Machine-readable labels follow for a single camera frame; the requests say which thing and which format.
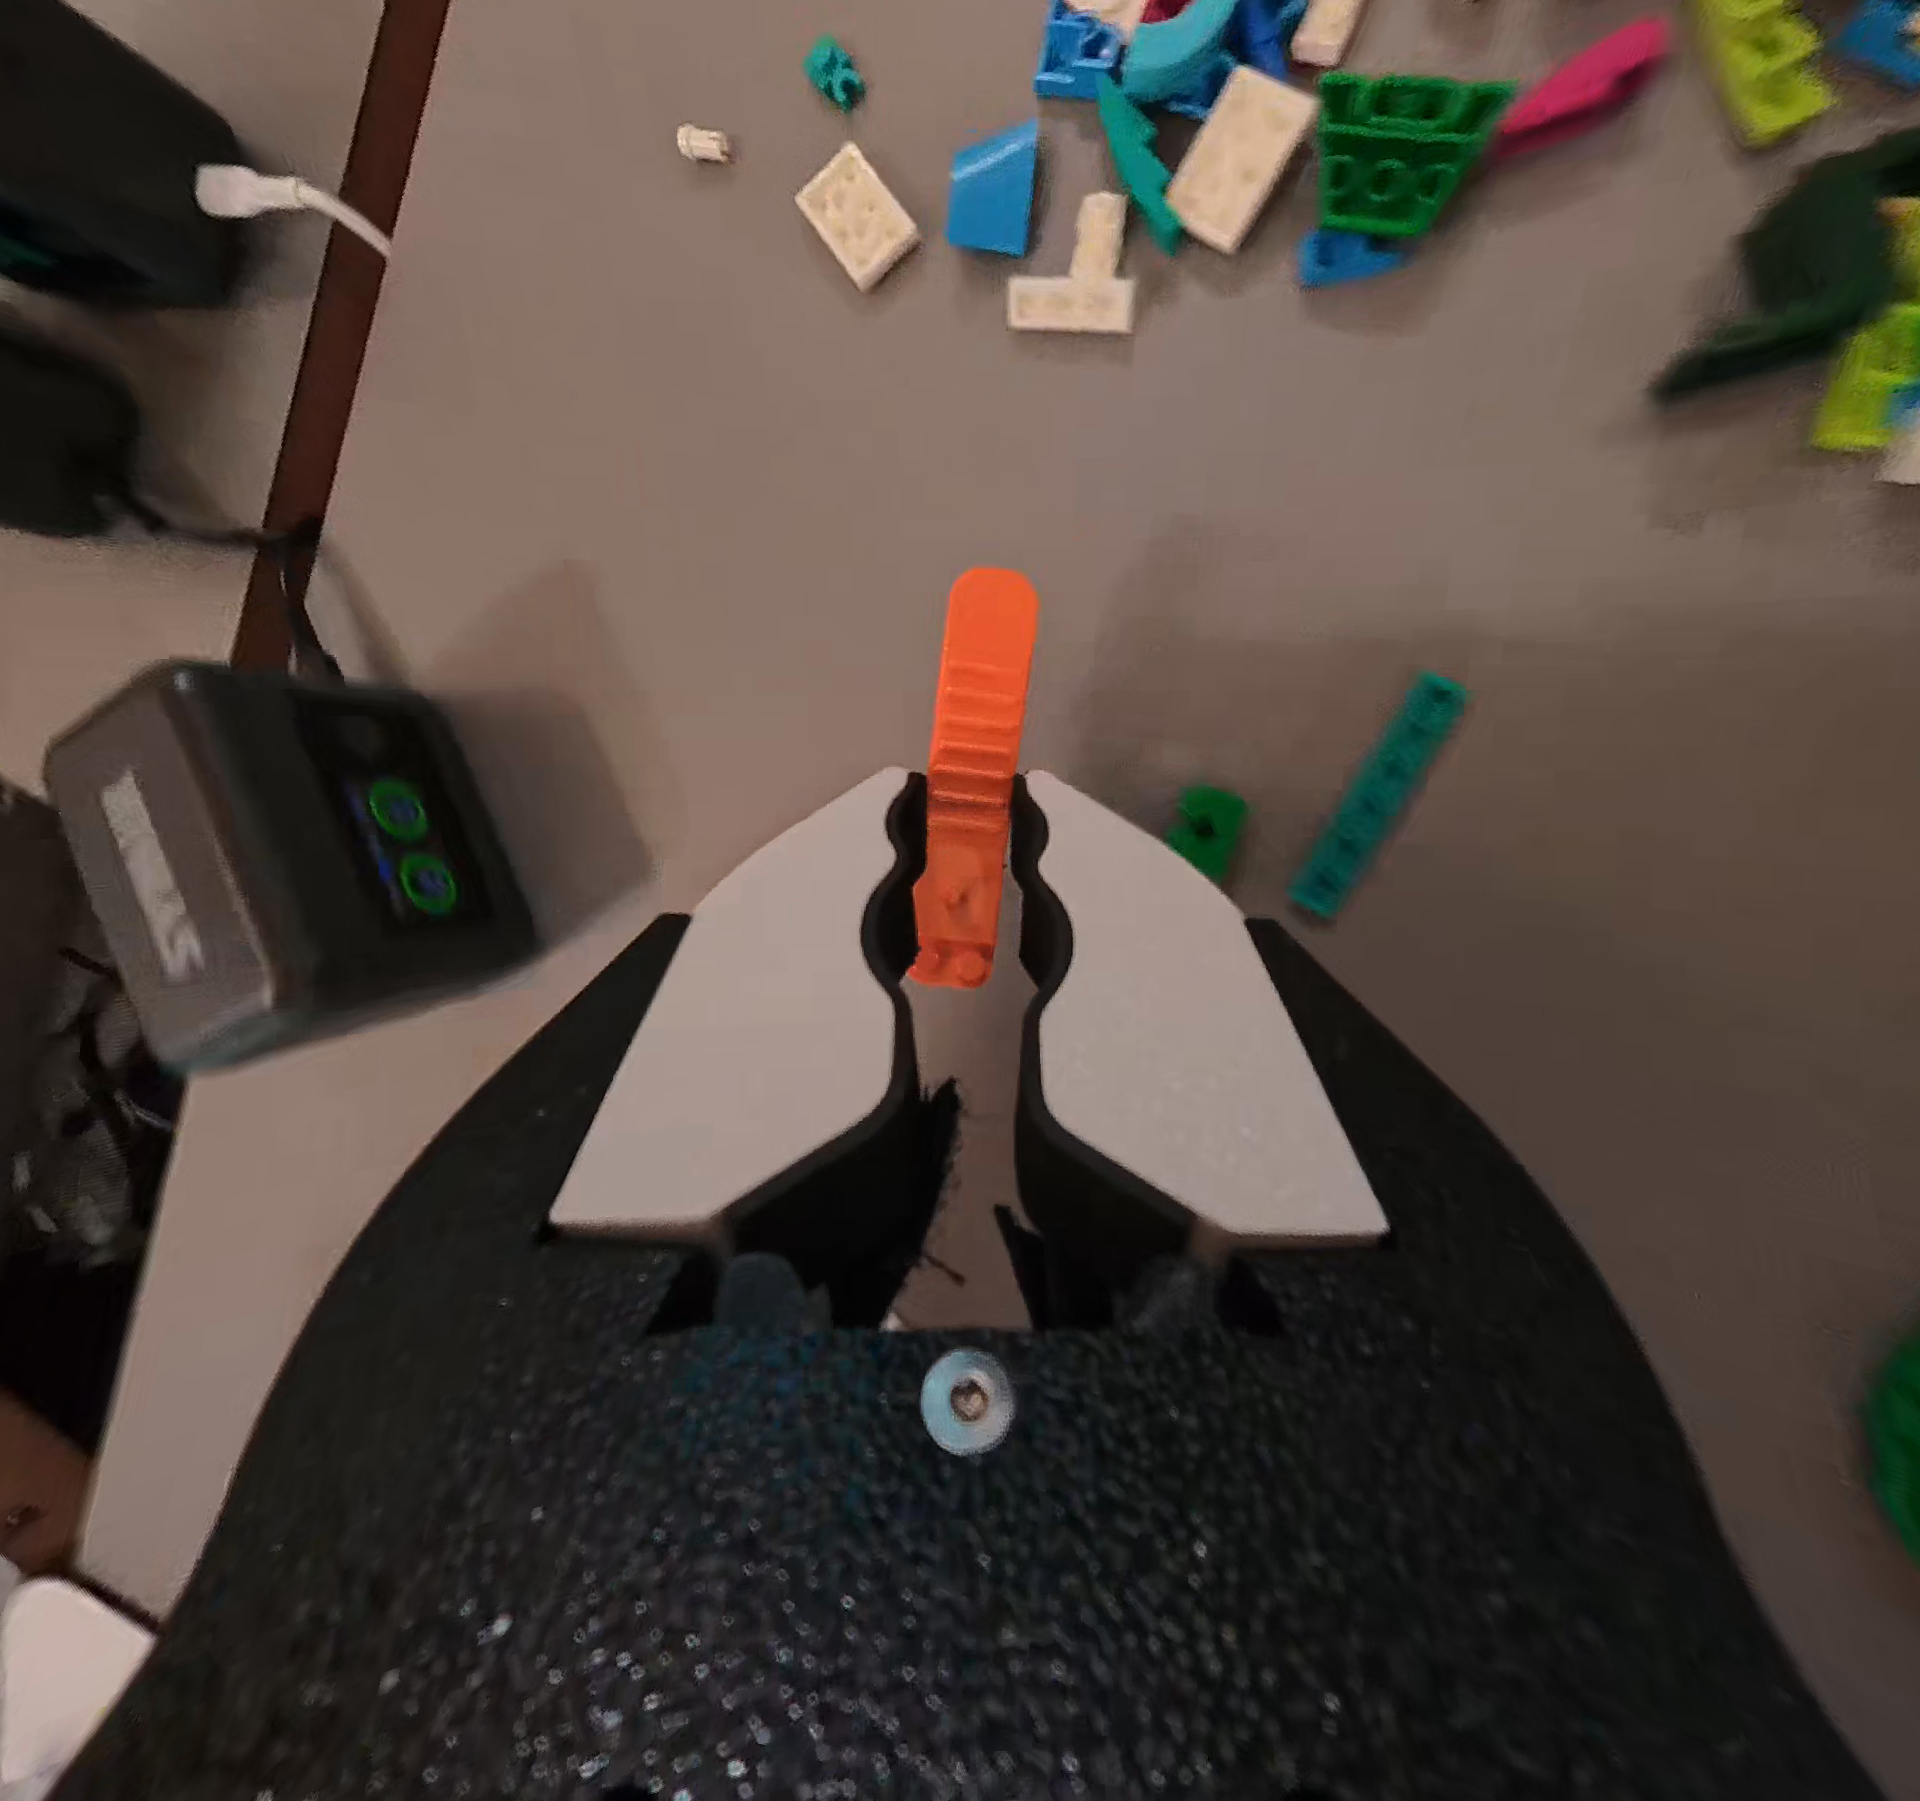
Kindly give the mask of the orange lego brick separator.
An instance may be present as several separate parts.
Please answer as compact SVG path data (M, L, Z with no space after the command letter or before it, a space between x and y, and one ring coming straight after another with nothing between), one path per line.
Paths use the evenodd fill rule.
M1019 572L968 569L947 593L909 969L925 987L979 991L992 975L1037 630L1041 597Z

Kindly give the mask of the green curved lego tube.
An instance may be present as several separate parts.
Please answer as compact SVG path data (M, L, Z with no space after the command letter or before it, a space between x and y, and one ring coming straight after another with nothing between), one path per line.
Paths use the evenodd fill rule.
M1860 1471L1910 1563L1916 1563L1916 1318L1869 1364L1860 1392Z

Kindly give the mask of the grey portable power station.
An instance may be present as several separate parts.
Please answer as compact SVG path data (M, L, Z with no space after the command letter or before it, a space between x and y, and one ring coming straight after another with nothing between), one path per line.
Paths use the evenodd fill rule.
M190 1076L482 991L542 949L432 700L154 663L42 761L132 1012Z

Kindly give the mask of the small green lego brick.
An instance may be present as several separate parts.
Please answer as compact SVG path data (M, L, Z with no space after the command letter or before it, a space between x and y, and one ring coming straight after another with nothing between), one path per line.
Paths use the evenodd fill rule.
M1193 781L1175 799L1164 845L1212 885L1224 885L1246 839L1248 804L1231 789Z

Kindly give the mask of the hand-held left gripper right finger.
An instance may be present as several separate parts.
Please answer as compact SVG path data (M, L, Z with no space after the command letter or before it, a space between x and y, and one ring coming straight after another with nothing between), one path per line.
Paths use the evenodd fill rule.
M1236 902L1054 774L1010 799L1013 1165L995 1223L1035 1331L1117 1328L1152 1285L1390 1233Z

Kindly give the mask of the white square lego plate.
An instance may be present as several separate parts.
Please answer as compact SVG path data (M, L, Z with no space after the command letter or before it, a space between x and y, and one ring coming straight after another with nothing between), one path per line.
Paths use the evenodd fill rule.
M922 248L916 218L852 141L796 190L794 206L858 296Z

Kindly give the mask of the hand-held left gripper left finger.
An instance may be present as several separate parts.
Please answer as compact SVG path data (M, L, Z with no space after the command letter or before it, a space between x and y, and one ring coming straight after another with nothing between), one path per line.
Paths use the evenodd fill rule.
M549 1205L564 1241L775 1258L842 1328L881 1328L925 1258L947 1088L925 1088L927 781L882 767L759 847L684 920Z

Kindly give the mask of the long teal lego plate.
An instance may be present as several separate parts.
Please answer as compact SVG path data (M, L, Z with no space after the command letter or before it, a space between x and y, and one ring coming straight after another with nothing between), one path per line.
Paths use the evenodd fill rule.
M1334 921L1374 872L1405 810L1468 712L1468 691L1421 673L1361 759L1331 819L1317 832L1286 902L1314 921Z

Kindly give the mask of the pile of loose lego bricks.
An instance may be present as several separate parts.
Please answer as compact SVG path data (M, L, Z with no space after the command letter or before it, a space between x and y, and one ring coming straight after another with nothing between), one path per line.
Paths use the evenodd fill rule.
M1164 251L1242 251L1300 159L1314 166L1301 288L1386 276L1493 166L1625 117L1673 61L1673 22L1604 31L1534 85L1353 76L1369 0L1050 0L1041 102L1089 102L1117 190L1080 206L1066 281L1010 281L1019 334L1127 337L1130 218ZM1682 0L1693 61L1734 142L1781 150L1838 107L1826 65L1916 92L1916 0ZM1876 455L1916 484L1916 131L1809 162L1735 245L1739 312L1650 385L1676 404L1830 361L1818 452Z

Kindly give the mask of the black power adapter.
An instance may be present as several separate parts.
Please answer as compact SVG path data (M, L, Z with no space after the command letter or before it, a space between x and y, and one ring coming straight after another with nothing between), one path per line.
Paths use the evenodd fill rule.
M4 330L4 527L105 542L132 512L139 443L132 389L35 334Z
M63 0L4 0L4 276L90 306L231 301L244 233L200 206L222 117Z

